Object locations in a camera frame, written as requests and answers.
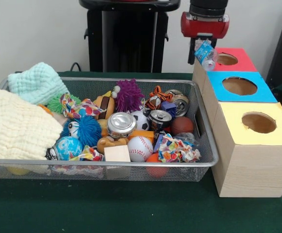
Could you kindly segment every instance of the clear plastic bottle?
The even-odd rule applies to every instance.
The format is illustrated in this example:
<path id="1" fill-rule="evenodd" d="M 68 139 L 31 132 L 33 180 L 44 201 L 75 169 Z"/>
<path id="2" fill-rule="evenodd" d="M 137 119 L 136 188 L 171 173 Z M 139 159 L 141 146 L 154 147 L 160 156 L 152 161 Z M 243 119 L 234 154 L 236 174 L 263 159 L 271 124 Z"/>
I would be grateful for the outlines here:
<path id="1" fill-rule="evenodd" d="M 212 71 L 217 61 L 217 51 L 212 47 L 209 40 L 196 40 L 195 57 L 206 71 Z"/>

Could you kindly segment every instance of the metal mesh basket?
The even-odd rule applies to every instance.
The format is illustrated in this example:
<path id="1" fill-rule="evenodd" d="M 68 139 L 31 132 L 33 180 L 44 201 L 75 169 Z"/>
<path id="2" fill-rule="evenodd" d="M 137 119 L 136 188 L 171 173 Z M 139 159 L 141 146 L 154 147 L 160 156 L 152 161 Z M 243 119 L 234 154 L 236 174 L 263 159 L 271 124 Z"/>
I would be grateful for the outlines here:
<path id="1" fill-rule="evenodd" d="M 112 90 L 119 79 L 62 78 L 71 92 L 80 99 L 96 99 Z M 209 167 L 218 161 L 216 144 L 198 86 L 182 80 L 137 80 L 145 96 L 160 85 L 163 91 L 180 90 L 189 102 L 187 117 L 195 124 L 194 135 L 200 142 L 201 159 L 197 163 L 127 163 L 87 161 L 0 160 L 0 178 L 63 179 L 63 180 L 129 180 L 191 181 L 202 179 Z M 8 90 L 8 82 L 0 89 Z"/>

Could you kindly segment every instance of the tiger plush toy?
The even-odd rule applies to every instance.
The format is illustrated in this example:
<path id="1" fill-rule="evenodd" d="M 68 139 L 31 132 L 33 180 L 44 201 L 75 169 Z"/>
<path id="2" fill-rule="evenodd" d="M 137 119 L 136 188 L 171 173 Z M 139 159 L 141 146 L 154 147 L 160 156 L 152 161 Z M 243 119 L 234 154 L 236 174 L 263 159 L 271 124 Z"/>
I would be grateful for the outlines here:
<path id="1" fill-rule="evenodd" d="M 161 91 L 160 86 L 156 86 L 154 91 L 149 94 L 150 99 L 146 101 L 145 107 L 155 110 L 159 109 L 163 101 L 170 102 L 173 95 L 171 93 L 165 94 Z"/>

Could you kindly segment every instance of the green spiky ball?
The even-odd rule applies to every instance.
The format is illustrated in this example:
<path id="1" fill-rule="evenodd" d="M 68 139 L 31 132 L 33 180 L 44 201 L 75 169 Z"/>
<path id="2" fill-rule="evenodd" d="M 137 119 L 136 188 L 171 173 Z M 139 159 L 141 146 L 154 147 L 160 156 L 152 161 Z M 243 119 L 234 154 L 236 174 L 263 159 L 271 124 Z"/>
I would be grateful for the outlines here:
<path id="1" fill-rule="evenodd" d="M 60 103 L 60 98 L 61 98 L 62 94 L 58 94 L 56 97 L 53 97 L 48 105 L 47 108 L 52 111 L 53 113 L 62 113 L 63 112 L 63 107 L 62 104 Z M 74 95 L 70 95 L 71 99 L 76 101 L 76 104 L 80 104 L 82 101 L 74 96 Z"/>

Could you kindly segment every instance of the black stand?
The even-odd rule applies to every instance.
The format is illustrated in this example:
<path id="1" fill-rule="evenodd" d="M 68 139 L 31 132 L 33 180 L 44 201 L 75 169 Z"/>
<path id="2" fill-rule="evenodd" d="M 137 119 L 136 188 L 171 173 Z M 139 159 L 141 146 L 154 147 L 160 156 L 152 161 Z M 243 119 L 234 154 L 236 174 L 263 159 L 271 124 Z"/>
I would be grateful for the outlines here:
<path id="1" fill-rule="evenodd" d="M 180 0 L 79 0 L 88 9 L 90 71 L 161 72 L 168 16 Z"/>

